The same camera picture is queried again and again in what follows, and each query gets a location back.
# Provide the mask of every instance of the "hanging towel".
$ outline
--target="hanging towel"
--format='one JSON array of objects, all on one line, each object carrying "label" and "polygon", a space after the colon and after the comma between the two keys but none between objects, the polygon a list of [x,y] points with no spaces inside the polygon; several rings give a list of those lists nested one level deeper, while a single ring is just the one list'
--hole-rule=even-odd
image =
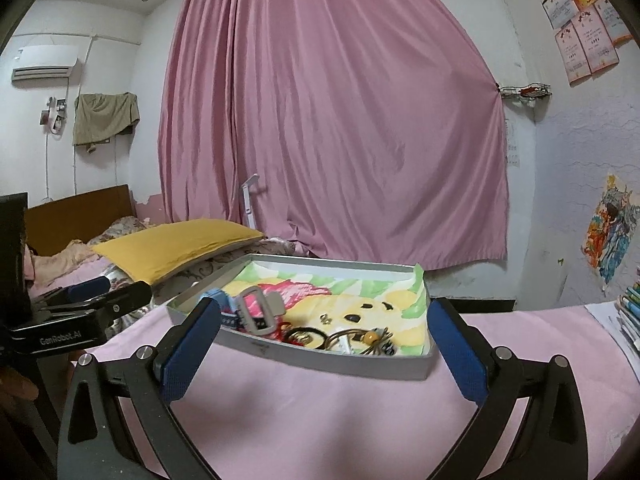
[{"label": "hanging towel", "polygon": [[74,146],[104,142],[139,121],[135,94],[81,94],[76,99]]}]

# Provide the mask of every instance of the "pink curtain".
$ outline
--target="pink curtain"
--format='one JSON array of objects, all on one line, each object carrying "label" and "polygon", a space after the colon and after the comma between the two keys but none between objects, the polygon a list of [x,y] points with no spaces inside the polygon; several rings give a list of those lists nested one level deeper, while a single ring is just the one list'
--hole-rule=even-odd
[{"label": "pink curtain", "polygon": [[[219,40],[202,51],[232,61],[221,71],[232,104],[223,111],[228,131],[208,131],[229,152],[204,155],[210,174],[163,184],[171,195],[203,178],[213,188],[258,173],[258,228],[318,256],[426,269],[506,257],[502,102],[484,60],[439,0],[234,0],[230,14],[227,51]],[[204,34],[202,25],[192,28]],[[211,86],[198,89],[201,99]],[[165,154],[161,166],[170,168]],[[221,171],[213,160],[235,165]],[[232,192],[208,189],[207,196],[224,194],[235,206]],[[174,211],[182,204],[168,202]]]},{"label": "pink curtain", "polygon": [[160,184],[171,222],[239,221],[231,128],[236,0],[184,0],[169,53],[158,135]]}]

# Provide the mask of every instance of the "colorful painting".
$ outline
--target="colorful painting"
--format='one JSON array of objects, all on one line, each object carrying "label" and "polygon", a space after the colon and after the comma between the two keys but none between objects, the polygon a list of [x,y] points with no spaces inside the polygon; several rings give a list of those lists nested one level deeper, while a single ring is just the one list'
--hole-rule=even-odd
[{"label": "colorful painting", "polygon": [[588,263],[609,285],[622,263],[640,219],[640,201],[614,175],[607,177],[596,213],[582,245]]},{"label": "colorful painting", "polygon": [[[406,280],[392,282],[312,273],[313,267],[278,272],[251,262],[223,290],[231,296],[252,285],[264,292],[277,291],[287,310],[284,321],[293,326],[311,326],[328,335],[349,328],[388,328],[399,355],[423,354],[428,345],[428,294],[420,266],[415,266],[414,274]],[[257,304],[250,301],[248,307],[252,316],[259,316]],[[356,352],[366,348],[357,342],[352,346]]]}]

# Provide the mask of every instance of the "yellow pillow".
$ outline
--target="yellow pillow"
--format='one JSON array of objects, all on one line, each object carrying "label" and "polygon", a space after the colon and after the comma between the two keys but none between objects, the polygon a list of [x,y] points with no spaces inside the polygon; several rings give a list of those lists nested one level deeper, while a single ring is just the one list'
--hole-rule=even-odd
[{"label": "yellow pillow", "polygon": [[163,224],[92,247],[136,282],[154,285],[190,264],[243,247],[264,235],[226,220]]}]

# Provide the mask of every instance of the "orange bead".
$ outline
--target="orange bead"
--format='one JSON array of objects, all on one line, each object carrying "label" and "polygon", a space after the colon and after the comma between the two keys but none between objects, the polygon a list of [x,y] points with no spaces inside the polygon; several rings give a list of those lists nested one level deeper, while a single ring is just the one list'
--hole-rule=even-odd
[{"label": "orange bead", "polygon": [[373,330],[370,330],[362,337],[362,342],[365,345],[371,346],[373,345],[373,343],[375,343],[379,339],[380,339],[380,336],[376,332],[373,332]]}]

